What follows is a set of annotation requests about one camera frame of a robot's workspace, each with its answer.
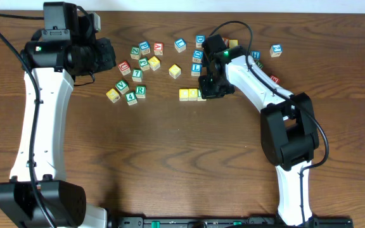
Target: red block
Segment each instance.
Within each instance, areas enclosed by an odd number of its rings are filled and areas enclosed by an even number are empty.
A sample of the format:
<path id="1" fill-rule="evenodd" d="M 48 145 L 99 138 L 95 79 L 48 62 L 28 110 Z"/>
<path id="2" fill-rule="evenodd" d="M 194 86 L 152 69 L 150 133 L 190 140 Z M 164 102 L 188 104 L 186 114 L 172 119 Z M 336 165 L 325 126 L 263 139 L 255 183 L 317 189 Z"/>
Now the red block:
<path id="1" fill-rule="evenodd" d="M 279 78 L 277 78 L 276 76 L 272 75 L 270 76 L 270 79 L 273 80 L 275 83 L 279 83 Z"/>

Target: wooden alphabet block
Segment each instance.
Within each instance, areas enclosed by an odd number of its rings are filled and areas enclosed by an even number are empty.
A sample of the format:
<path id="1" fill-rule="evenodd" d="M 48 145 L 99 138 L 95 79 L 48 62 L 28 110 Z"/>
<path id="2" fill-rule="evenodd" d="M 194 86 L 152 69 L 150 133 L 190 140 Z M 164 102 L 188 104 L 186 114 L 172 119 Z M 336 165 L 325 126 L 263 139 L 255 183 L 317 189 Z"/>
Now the wooden alphabet block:
<path id="1" fill-rule="evenodd" d="M 239 41 L 238 40 L 229 40 L 229 48 L 234 48 L 237 45 L 239 45 Z"/>
<path id="2" fill-rule="evenodd" d="M 119 67 L 120 73 L 122 73 L 123 76 L 125 76 L 131 72 L 131 67 L 129 66 L 129 64 L 126 61 L 119 63 L 118 67 Z"/>
<path id="3" fill-rule="evenodd" d="M 202 99 L 202 93 L 201 90 L 198 90 L 198 98 L 196 99 L 197 101 L 206 101 L 206 99 Z"/>
<path id="4" fill-rule="evenodd" d="M 120 80 L 115 86 L 121 94 L 125 94 L 125 92 L 129 91 L 129 86 L 127 86 L 124 80 Z"/>
<path id="5" fill-rule="evenodd" d="M 146 86 L 139 85 L 136 86 L 136 97 L 137 98 L 146 98 Z"/>
<path id="6" fill-rule="evenodd" d="M 275 44 L 275 45 L 271 46 L 271 48 L 270 48 L 271 57 L 278 57 L 281 55 L 282 52 L 283 52 L 283 48 L 281 47 L 280 44 Z"/>
<path id="7" fill-rule="evenodd" d="M 149 61 L 147 61 L 147 58 L 140 59 L 139 66 L 140 66 L 140 69 L 142 69 L 142 71 L 150 69 Z"/>
<path id="8" fill-rule="evenodd" d="M 188 89 L 180 89 L 180 101 L 187 101 L 189 98 Z"/>
<path id="9" fill-rule="evenodd" d="M 132 80 L 134 82 L 141 82 L 143 80 L 143 71 L 138 69 L 133 69 Z"/>
<path id="10" fill-rule="evenodd" d="M 198 89 L 188 89 L 188 101 L 196 101 L 198 99 Z"/>
<path id="11" fill-rule="evenodd" d="M 270 79 L 275 82 L 276 84 L 279 84 L 279 78 L 277 78 L 276 76 L 272 75 L 270 76 Z"/>
<path id="12" fill-rule="evenodd" d="M 263 69 L 264 65 L 260 61 L 256 61 L 255 63 L 260 68 L 260 70 Z"/>
<path id="13" fill-rule="evenodd" d="M 149 59 L 150 68 L 155 71 L 160 68 L 160 60 L 156 56 Z"/>
<path id="14" fill-rule="evenodd" d="M 178 39 L 174 43 L 174 47 L 176 48 L 178 53 L 180 53 L 181 51 L 184 51 L 187 48 L 187 44 L 185 43 L 185 41 L 183 39 Z"/>
<path id="15" fill-rule="evenodd" d="M 205 41 L 204 35 L 198 35 L 195 37 L 195 46 L 197 48 L 202 48 L 202 43 Z"/>
<path id="16" fill-rule="evenodd" d="M 111 89 L 106 92 L 106 96 L 112 101 L 112 103 L 115 103 L 120 99 L 119 93 L 115 89 Z"/>
<path id="17" fill-rule="evenodd" d="M 132 47 L 131 50 L 131 58 L 134 60 L 140 59 L 140 56 L 142 55 L 142 52 L 140 51 L 140 48 L 138 47 Z"/>
<path id="18" fill-rule="evenodd" d="M 250 52 L 250 55 L 253 57 L 254 60 L 260 59 L 260 51 L 252 51 Z"/>
<path id="19" fill-rule="evenodd" d="M 222 37 L 223 42 L 225 42 L 226 47 L 229 47 L 229 39 Z"/>
<path id="20" fill-rule="evenodd" d="M 197 63 L 193 63 L 191 67 L 191 76 L 201 76 L 202 66 Z"/>
<path id="21" fill-rule="evenodd" d="M 201 63 L 202 62 L 202 56 L 203 56 L 203 52 L 202 51 L 194 50 L 193 62 L 194 63 Z"/>
<path id="22" fill-rule="evenodd" d="M 126 94 L 125 97 L 128 105 L 134 105 L 138 103 L 138 100 L 136 99 L 136 95 L 134 92 Z"/>
<path id="23" fill-rule="evenodd" d="M 139 44 L 139 48 L 142 52 L 142 55 L 146 55 L 150 53 L 150 45 L 149 42 L 144 41 Z"/>
<path id="24" fill-rule="evenodd" d="M 178 76 L 180 76 L 181 69 L 177 65 L 174 64 L 172 67 L 170 67 L 169 73 L 170 73 L 171 77 L 176 79 L 176 78 L 178 78 Z"/>
<path id="25" fill-rule="evenodd" d="M 163 55 L 163 50 L 164 50 L 164 44 L 163 43 L 155 43 L 155 55 Z"/>

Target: letter on block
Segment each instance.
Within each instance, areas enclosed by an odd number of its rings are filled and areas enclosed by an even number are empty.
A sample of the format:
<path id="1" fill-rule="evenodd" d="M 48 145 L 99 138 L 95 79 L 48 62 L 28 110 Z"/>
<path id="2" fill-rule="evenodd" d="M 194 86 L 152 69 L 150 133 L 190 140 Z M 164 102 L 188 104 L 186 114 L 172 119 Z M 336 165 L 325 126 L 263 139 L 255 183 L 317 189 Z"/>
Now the letter on block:
<path id="1" fill-rule="evenodd" d="M 149 42 L 144 41 L 139 44 L 139 48 L 142 52 L 142 55 L 146 55 L 150 53 L 150 45 Z"/>
<path id="2" fill-rule="evenodd" d="M 198 35 L 195 38 L 195 46 L 197 48 L 202 48 L 202 43 L 205 41 L 205 36 L 204 35 Z"/>
<path id="3" fill-rule="evenodd" d="M 197 99 L 197 101 L 206 101 L 206 99 L 202 99 L 201 90 L 198 90 L 198 99 Z"/>
<path id="4" fill-rule="evenodd" d="M 132 50 L 131 50 L 131 58 L 132 59 L 134 59 L 134 60 L 140 59 L 141 54 L 142 54 L 142 52 L 140 51 L 140 48 L 132 47 Z"/>
<path id="5" fill-rule="evenodd" d="M 225 42 L 226 47 L 229 47 L 229 39 L 222 37 L 223 42 Z"/>
<path id="6" fill-rule="evenodd" d="M 229 48 L 234 48 L 237 45 L 239 45 L 239 41 L 238 40 L 229 40 Z"/>
<path id="7" fill-rule="evenodd" d="M 143 71 L 138 69 L 133 69 L 132 80 L 134 82 L 141 82 L 143 80 Z"/>
<path id="8" fill-rule="evenodd" d="M 163 55 L 164 44 L 155 43 L 155 55 Z"/>
<path id="9" fill-rule="evenodd" d="M 136 86 L 136 97 L 137 98 L 146 98 L 146 86 L 139 85 Z"/>
<path id="10" fill-rule="evenodd" d="M 187 44 L 185 43 L 185 41 L 183 39 L 178 39 L 174 43 L 174 47 L 180 53 L 181 51 L 184 51 L 187 48 Z"/>
<path id="11" fill-rule="evenodd" d="M 147 61 L 147 58 L 140 59 L 139 66 L 140 66 L 140 69 L 142 69 L 142 71 L 150 69 L 149 61 Z"/>
<path id="12" fill-rule="evenodd" d="M 106 96 L 112 101 L 112 103 L 115 103 L 120 99 L 119 93 L 115 89 L 108 91 Z"/>
<path id="13" fill-rule="evenodd" d="M 150 68 L 155 71 L 160 68 L 160 60 L 156 56 L 149 59 Z"/>
<path id="14" fill-rule="evenodd" d="M 202 66 L 197 63 L 193 63 L 191 68 L 191 76 L 201 76 Z"/>
<path id="15" fill-rule="evenodd" d="M 178 76 L 180 76 L 181 69 L 177 65 L 174 64 L 172 67 L 170 67 L 169 73 L 170 73 L 171 77 L 176 79 L 176 78 L 178 78 Z"/>
<path id="16" fill-rule="evenodd" d="M 188 101 L 196 101 L 198 99 L 198 89 L 188 89 Z"/>
<path id="17" fill-rule="evenodd" d="M 134 92 L 126 94 L 125 97 L 128 105 L 134 105 L 138 103 L 138 100 L 136 99 L 136 95 L 134 94 Z"/>
<path id="18" fill-rule="evenodd" d="M 180 89 L 180 101 L 187 101 L 189 98 L 188 89 Z"/>
<path id="19" fill-rule="evenodd" d="M 281 47 L 280 44 L 275 44 L 275 45 L 271 46 L 271 48 L 270 48 L 271 57 L 278 57 L 281 55 L 282 52 L 283 52 L 283 48 Z"/>
<path id="20" fill-rule="evenodd" d="M 254 60 L 260 59 L 260 51 L 252 51 L 250 52 L 250 55 L 253 57 Z"/>
<path id="21" fill-rule="evenodd" d="M 201 63 L 202 62 L 202 56 L 203 56 L 203 52 L 202 51 L 194 50 L 193 62 L 194 63 Z"/>
<path id="22" fill-rule="evenodd" d="M 131 72 L 131 67 L 129 66 L 129 64 L 127 64 L 126 61 L 119 63 L 118 67 L 119 67 L 120 73 L 122 73 L 123 76 L 125 76 Z"/>

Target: wooden table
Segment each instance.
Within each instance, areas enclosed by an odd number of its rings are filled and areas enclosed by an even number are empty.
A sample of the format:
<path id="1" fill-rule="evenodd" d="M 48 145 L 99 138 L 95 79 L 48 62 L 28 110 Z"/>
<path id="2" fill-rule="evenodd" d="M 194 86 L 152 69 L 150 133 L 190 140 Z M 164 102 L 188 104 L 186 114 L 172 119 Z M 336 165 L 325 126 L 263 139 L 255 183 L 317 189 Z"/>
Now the wooden table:
<path id="1" fill-rule="evenodd" d="M 41 12 L 15 12 L 40 15 Z M 278 205 L 274 167 L 260 146 L 259 113 L 237 91 L 223 99 L 179 102 L 180 88 L 198 87 L 190 74 L 195 35 L 208 35 L 228 20 L 254 31 L 266 73 L 294 92 L 305 91 L 330 140 L 328 162 L 310 174 L 310 203 L 319 216 L 350 216 L 365 227 L 365 15 L 288 13 L 101 12 L 102 32 L 117 63 L 138 67 L 129 51 L 141 41 L 164 42 L 161 68 L 144 72 L 147 98 L 113 104 L 105 92 L 122 79 L 118 68 L 98 73 L 96 83 L 77 87 L 65 133 L 67 181 L 86 190 L 87 200 L 148 217 L 248 217 L 273 214 Z M 0 18 L 0 31 L 21 50 L 42 22 Z M 241 25 L 221 29 L 246 46 Z M 183 38 L 182 53 L 174 41 Z M 269 56 L 281 44 L 279 58 Z M 174 63 L 182 75 L 174 80 Z M 132 89 L 136 83 L 125 77 Z M 88 77 L 78 82 L 87 82 Z M 25 86 L 17 59 L 0 41 L 0 182 L 9 178 L 18 152 Z M 323 157 L 323 144 L 315 162 Z M 0 227 L 13 224 L 0 210 Z"/>

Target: green block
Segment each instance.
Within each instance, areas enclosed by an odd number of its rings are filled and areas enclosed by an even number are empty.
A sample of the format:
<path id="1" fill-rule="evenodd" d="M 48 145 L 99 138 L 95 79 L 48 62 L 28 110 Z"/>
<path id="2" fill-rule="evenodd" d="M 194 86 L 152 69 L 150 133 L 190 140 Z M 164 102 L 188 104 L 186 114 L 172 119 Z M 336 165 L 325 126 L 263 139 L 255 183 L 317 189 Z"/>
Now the green block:
<path id="1" fill-rule="evenodd" d="M 136 86 L 136 94 L 146 94 L 146 86 Z"/>
<path id="2" fill-rule="evenodd" d="M 160 222 L 151 222 L 151 228 L 160 228 Z"/>
<path id="3" fill-rule="evenodd" d="M 133 101 L 136 99 L 136 95 L 134 94 L 134 92 L 130 92 L 128 94 L 125 95 L 126 96 L 126 101 Z"/>
<path id="4" fill-rule="evenodd" d="M 260 62 L 260 61 L 256 61 L 256 65 L 262 69 L 264 67 L 264 65 Z"/>
<path id="5" fill-rule="evenodd" d="M 122 90 L 125 89 L 127 87 L 127 84 L 124 80 L 120 80 L 117 84 L 116 87 L 118 88 L 118 90 Z"/>
<path id="6" fill-rule="evenodd" d="M 139 54 L 139 53 L 140 53 L 140 48 L 132 47 L 131 54 Z"/>
<path id="7" fill-rule="evenodd" d="M 132 77 L 141 78 L 143 76 L 143 71 L 138 69 L 133 69 Z"/>
<path id="8" fill-rule="evenodd" d="M 149 61 L 147 61 L 147 58 L 143 58 L 139 60 L 139 66 L 144 67 L 146 65 L 149 65 Z"/>

